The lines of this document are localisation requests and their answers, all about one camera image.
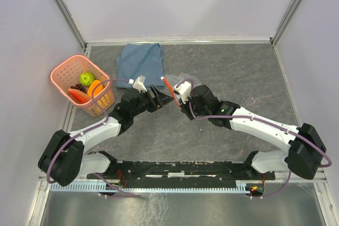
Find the red watermelon slice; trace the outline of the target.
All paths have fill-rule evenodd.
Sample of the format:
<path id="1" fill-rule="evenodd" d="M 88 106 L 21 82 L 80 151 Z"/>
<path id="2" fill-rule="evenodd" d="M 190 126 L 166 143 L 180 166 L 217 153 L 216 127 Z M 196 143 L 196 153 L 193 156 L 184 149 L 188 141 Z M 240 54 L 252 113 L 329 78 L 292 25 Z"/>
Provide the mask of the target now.
<path id="1" fill-rule="evenodd" d="M 86 93 L 75 88 L 69 88 L 68 94 L 70 98 L 77 104 L 85 104 L 91 100 L 91 98 Z"/>

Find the orange mango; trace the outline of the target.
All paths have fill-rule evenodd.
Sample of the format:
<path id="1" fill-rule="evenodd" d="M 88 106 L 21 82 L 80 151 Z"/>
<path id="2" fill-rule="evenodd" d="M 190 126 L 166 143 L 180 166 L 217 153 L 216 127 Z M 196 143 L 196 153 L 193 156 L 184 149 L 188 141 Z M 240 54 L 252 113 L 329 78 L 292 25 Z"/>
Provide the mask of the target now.
<path id="1" fill-rule="evenodd" d="M 97 94 L 99 94 L 104 89 L 103 84 L 100 80 L 95 80 L 91 83 L 87 90 L 87 94 L 89 97 L 95 97 Z"/>

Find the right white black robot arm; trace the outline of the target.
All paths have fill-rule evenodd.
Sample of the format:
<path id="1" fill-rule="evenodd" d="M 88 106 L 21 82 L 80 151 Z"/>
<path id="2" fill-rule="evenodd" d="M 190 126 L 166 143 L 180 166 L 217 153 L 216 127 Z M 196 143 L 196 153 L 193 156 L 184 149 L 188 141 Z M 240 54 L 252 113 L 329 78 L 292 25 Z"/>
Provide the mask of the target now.
<path id="1" fill-rule="evenodd" d="M 250 134 L 277 147 L 276 151 L 249 154 L 243 165 L 247 178 L 289 170 L 312 180 L 321 167 L 326 148 L 312 125 L 288 125 L 261 117 L 236 103 L 218 100 L 206 85 L 193 87 L 185 81 L 174 90 L 181 111 L 190 120 L 207 119 L 215 126 Z"/>

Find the pink plastic perforated basket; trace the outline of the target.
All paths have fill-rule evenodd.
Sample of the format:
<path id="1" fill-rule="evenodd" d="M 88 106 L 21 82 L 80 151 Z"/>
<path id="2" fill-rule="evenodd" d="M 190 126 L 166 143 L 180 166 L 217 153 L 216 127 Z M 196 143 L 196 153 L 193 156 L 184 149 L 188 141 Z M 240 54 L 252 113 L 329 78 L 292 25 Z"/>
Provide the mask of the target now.
<path id="1" fill-rule="evenodd" d="M 93 103 L 93 101 L 89 101 L 85 104 L 77 104 L 68 94 L 68 89 L 79 83 L 80 75 L 87 71 L 91 72 L 94 77 L 100 81 L 110 78 L 107 73 L 90 61 L 86 56 L 73 55 L 52 70 L 50 80 L 76 108 L 82 109 L 90 116 L 96 117 L 102 114 L 102 111 Z"/>

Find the dark red grape bunch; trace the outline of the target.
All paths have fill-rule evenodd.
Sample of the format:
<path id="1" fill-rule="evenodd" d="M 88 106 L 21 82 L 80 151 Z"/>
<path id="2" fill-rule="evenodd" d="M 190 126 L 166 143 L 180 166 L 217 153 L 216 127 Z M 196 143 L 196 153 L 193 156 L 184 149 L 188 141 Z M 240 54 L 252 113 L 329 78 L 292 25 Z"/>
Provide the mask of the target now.
<path id="1" fill-rule="evenodd" d="M 71 86 L 70 89 L 76 89 L 83 93 L 86 93 L 86 88 L 82 84 L 76 84 L 75 86 Z"/>

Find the green custard apple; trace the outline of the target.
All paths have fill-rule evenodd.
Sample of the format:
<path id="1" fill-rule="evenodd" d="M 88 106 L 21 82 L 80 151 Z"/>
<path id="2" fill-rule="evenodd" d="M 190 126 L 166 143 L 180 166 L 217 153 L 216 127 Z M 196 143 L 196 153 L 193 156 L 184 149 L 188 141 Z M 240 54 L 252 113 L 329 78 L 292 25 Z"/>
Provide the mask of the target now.
<path id="1" fill-rule="evenodd" d="M 84 72 L 79 77 L 79 83 L 89 87 L 95 81 L 95 77 L 91 72 Z"/>

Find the clear zip bag red zipper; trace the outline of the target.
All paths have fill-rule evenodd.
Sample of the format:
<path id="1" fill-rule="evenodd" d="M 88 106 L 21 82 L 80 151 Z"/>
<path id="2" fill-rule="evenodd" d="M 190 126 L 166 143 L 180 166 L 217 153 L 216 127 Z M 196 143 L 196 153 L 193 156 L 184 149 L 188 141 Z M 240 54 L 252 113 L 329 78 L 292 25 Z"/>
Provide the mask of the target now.
<path id="1" fill-rule="evenodd" d="M 182 105 L 186 106 L 186 104 L 188 102 L 186 102 L 185 104 L 180 104 L 176 100 L 175 95 L 174 95 L 174 91 L 173 91 L 173 86 L 174 85 L 176 85 L 176 84 L 180 85 L 183 81 L 190 81 L 191 84 L 192 84 L 192 89 L 195 88 L 196 86 L 201 85 L 201 82 L 200 82 L 200 80 L 198 78 L 196 78 L 196 77 L 194 77 L 192 75 L 186 74 L 186 73 L 181 73 L 178 76 L 164 75 L 160 79 L 165 83 L 165 85 L 167 86 L 167 88 L 171 92 L 171 95 L 174 98 L 174 101 L 176 102 L 176 104 L 178 106 L 182 106 Z"/>

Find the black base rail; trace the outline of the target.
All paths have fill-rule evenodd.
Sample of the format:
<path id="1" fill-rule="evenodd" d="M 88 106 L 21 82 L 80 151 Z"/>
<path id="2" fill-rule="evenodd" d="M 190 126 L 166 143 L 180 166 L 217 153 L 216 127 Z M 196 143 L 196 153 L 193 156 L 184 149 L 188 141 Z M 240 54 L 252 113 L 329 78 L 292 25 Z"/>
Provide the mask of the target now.
<path id="1" fill-rule="evenodd" d="M 275 180 L 274 172 L 259 173 L 249 164 L 231 161 L 122 161 L 101 174 L 126 188 L 234 188 L 236 181 Z"/>

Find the blue folded cloth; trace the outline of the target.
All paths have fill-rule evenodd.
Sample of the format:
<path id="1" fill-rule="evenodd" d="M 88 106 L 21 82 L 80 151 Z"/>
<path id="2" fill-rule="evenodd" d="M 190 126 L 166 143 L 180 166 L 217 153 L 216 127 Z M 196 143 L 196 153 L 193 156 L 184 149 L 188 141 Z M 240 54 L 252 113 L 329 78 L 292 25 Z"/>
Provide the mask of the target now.
<path id="1" fill-rule="evenodd" d="M 148 89 L 151 85 L 158 89 L 165 87 L 161 77 L 164 75 L 164 50 L 158 44 L 127 44 L 121 56 L 116 59 L 118 81 L 117 88 L 130 88 L 126 81 L 144 76 L 144 85 Z"/>

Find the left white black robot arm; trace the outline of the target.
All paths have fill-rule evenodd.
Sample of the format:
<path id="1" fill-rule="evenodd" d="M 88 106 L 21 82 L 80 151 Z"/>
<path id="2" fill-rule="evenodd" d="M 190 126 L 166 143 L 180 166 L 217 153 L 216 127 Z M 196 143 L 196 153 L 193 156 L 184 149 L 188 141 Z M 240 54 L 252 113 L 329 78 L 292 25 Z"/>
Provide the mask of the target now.
<path id="1" fill-rule="evenodd" d="M 105 151 L 90 155 L 87 152 L 99 143 L 126 132 L 139 114 L 155 112 L 172 101 L 172 97 L 154 86 L 146 92 L 130 88 L 101 121 L 70 133 L 56 131 L 40 157 L 38 167 L 47 174 L 48 183 L 60 186 L 67 186 L 77 177 L 93 173 L 112 178 L 117 173 L 117 160 Z"/>

